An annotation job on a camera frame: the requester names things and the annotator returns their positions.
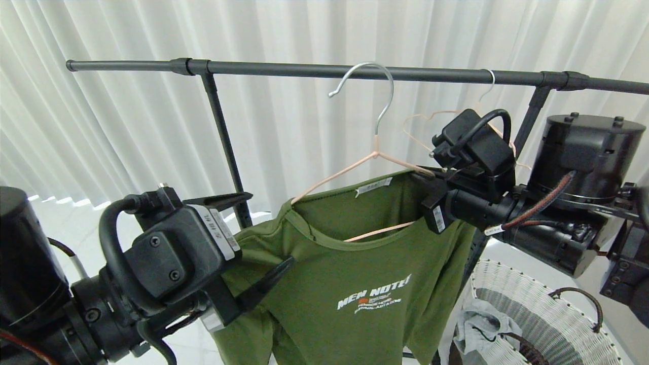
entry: curtain fold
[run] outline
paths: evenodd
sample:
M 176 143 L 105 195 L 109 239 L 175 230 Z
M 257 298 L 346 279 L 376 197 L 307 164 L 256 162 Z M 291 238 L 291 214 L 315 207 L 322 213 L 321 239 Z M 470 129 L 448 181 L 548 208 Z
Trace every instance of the curtain fold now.
M 649 82 L 649 2 L 629 1 L 0 1 L 0 180 L 42 198 L 94 205 L 165 182 L 182 198 L 233 191 L 198 77 L 71 73 L 66 59 L 356 64 L 562 71 Z M 289 197 L 371 150 L 385 81 L 216 75 L 253 211 Z M 396 82 L 381 148 L 434 165 L 402 132 L 412 114 L 507 109 L 513 132 L 533 88 Z M 545 118 L 578 111 L 647 124 L 644 95 L 552 92 L 520 161 L 533 164 Z M 430 146 L 451 115 L 406 129 Z M 649 154 L 647 136 L 637 156 Z M 373 160 L 321 189 L 400 169 Z M 519 182 L 529 172 L 519 168 Z M 636 158 L 627 180 L 648 171 Z

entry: shirt sleeve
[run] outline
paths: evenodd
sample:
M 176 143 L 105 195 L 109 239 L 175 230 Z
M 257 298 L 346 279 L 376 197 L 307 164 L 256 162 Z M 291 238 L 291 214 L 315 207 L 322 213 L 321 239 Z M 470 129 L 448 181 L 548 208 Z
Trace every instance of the shirt sleeve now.
M 460 223 L 455 234 L 456 245 L 439 273 L 430 302 L 406 342 L 420 364 L 430 364 L 462 282 L 475 228 Z
M 223 279 L 236 296 L 250 284 L 230 271 Z M 268 365 L 273 351 L 275 320 L 261 305 L 212 334 L 225 365 Z

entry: white label on cable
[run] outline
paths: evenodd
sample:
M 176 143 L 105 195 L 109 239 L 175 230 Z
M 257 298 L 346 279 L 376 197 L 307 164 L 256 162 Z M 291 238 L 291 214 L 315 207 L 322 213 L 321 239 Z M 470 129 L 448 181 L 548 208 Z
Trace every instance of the white label on cable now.
M 230 247 L 228 240 L 225 238 L 225 235 L 221 232 L 219 225 L 216 222 L 216 219 L 210 213 L 210 211 L 202 205 L 188 204 L 189 207 L 194 208 L 198 212 L 199 216 L 203 220 L 205 227 L 212 235 L 212 238 L 216 242 L 216 245 L 219 247 L 219 250 L 223 254 L 223 258 L 226 260 L 232 260 L 234 258 L 234 251 Z
M 385 179 L 372 182 L 371 184 L 363 185 L 360 188 L 356 189 L 356 196 L 358 197 L 362 193 L 370 192 L 374 189 L 380 188 L 381 186 L 388 186 L 392 182 L 392 177 L 386 177 Z
M 230 244 L 230 247 L 232 247 L 234 251 L 240 251 L 241 247 L 239 247 L 239 244 L 234 239 L 234 236 L 232 235 L 232 232 L 230 232 L 228 225 L 225 223 L 225 221 L 223 221 L 223 218 L 221 217 L 221 213 L 219 213 L 219 211 L 216 209 L 210 209 L 210 212 L 212 213 L 212 216 L 214 217 L 216 224 L 219 225 L 219 228 L 221 229 L 223 236 L 225 236 L 225 239 Z
M 433 208 L 433 216 L 435 216 L 435 224 L 437 225 L 437 230 L 439 232 L 444 231 L 446 229 L 446 225 L 444 224 L 442 208 L 440 208 L 439 205 Z
M 502 228 L 502 224 L 495 225 L 493 227 L 489 227 L 485 229 L 485 236 L 493 236 L 496 233 L 501 233 L 504 232 L 505 230 Z

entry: crumpled gray cloth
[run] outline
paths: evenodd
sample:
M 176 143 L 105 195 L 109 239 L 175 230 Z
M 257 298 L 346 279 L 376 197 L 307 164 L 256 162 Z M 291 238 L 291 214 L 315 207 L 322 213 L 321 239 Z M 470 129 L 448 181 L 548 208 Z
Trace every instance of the crumpled gray cloth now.
M 488 301 L 473 299 L 464 305 L 458 316 L 458 334 L 453 342 L 466 355 L 471 351 L 488 349 L 498 334 L 508 332 L 522 334 L 509 316 L 499 312 Z M 507 336 L 504 338 L 518 349 L 518 341 Z

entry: clothing rack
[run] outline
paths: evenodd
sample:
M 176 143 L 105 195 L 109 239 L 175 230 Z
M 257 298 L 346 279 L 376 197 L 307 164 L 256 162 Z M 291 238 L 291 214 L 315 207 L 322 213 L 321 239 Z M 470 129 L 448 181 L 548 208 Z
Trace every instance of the clothing rack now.
M 207 93 L 212 114 L 219 131 L 219 137 L 225 158 L 230 169 L 236 192 L 243 192 L 243 184 L 237 167 L 234 151 L 223 117 L 214 75 L 254 75 L 283 77 L 320 77 L 341 79 L 352 66 L 323 64 L 277 64 L 257 62 L 222 62 L 176 58 L 170 61 L 74 61 L 66 62 L 69 71 L 162 71 L 180 75 L 200 76 Z M 535 90 L 529 107 L 514 139 L 516 150 L 522 151 L 532 127 L 550 94 L 550 91 L 561 92 L 576 90 L 603 90 L 631 94 L 649 95 L 649 83 L 622 81 L 590 77 L 575 71 L 490 71 L 486 69 L 448 69 L 448 68 L 403 68 L 388 67 L 396 81 L 454 82 L 465 84 L 499 84 L 534 86 Z M 386 76 L 379 69 L 359 69 L 350 76 L 351 79 L 385 80 Z M 234 207 L 234 213 L 241 228 L 250 227 L 252 220 L 247 202 Z M 473 271 L 478 258 L 486 246 L 487 238 L 476 232 L 469 260 L 465 267 L 463 284 Z

